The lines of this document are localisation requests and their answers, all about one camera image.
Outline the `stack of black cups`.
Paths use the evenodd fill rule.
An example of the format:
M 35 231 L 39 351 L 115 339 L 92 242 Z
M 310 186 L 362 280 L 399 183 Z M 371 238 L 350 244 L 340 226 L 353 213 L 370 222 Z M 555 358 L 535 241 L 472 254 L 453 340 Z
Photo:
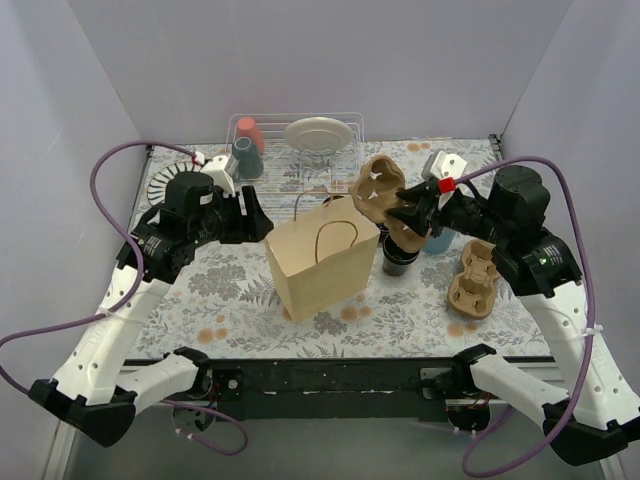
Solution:
M 418 258 L 418 252 L 406 252 L 400 248 L 390 236 L 382 243 L 383 270 L 389 276 L 401 276 Z

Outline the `single brown cup carrier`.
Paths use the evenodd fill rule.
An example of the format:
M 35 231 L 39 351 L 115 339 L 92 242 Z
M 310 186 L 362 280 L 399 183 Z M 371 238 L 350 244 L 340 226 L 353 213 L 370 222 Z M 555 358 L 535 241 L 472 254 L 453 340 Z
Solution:
M 383 224 L 395 244 L 407 253 L 419 252 L 430 239 L 430 233 L 419 236 L 386 211 L 408 206 L 396 193 L 404 190 L 405 176 L 387 155 L 372 157 L 360 170 L 359 177 L 349 187 L 355 208 L 371 222 Z

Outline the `brown cardboard cup carriers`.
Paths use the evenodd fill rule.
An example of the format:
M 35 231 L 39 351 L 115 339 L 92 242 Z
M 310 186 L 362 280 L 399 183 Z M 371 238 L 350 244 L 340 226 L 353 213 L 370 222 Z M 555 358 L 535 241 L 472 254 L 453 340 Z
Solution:
M 494 246 L 481 240 L 469 241 L 461 254 L 462 271 L 457 274 L 447 293 L 449 306 L 459 314 L 480 320 L 493 310 L 500 278 L 493 263 Z

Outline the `brown paper bag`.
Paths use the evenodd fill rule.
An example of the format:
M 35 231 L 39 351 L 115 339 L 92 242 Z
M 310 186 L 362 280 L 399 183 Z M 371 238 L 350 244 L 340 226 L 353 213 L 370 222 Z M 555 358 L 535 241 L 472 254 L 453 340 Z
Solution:
M 295 211 L 264 240 L 276 293 L 296 323 L 367 288 L 380 236 L 351 197 L 309 190 L 296 199 L 307 195 L 325 199 Z

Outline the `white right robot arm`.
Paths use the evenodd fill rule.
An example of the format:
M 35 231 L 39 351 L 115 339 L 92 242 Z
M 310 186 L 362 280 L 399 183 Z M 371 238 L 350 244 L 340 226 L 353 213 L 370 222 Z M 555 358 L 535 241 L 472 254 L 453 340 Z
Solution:
M 535 163 L 524 157 L 491 166 L 487 197 L 460 191 L 469 176 L 426 180 L 399 191 L 402 205 L 389 215 L 418 234 L 449 228 L 489 242 L 498 273 L 535 320 L 565 382 L 549 385 L 479 344 L 458 353 L 430 386 L 469 398 L 496 396 L 541 427 L 544 447 L 579 466 L 638 439 L 639 397 L 596 322 L 583 244 L 569 247 L 545 227 L 550 194 Z

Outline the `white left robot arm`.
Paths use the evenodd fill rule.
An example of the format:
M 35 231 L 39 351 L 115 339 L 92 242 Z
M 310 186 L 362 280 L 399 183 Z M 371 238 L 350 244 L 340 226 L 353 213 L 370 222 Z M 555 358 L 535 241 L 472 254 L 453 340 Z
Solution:
M 66 362 L 28 396 L 103 447 L 118 442 L 137 414 L 175 394 L 205 398 L 213 386 L 208 356 L 181 347 L 132 374 L 121 368 L 151 313 L 198 248 L 258 243 L 273 229 L 254 187 L 227 194 L 200 172 L 177 174 L 162 203 L 139 219 L 117 256 L 91 323 Z

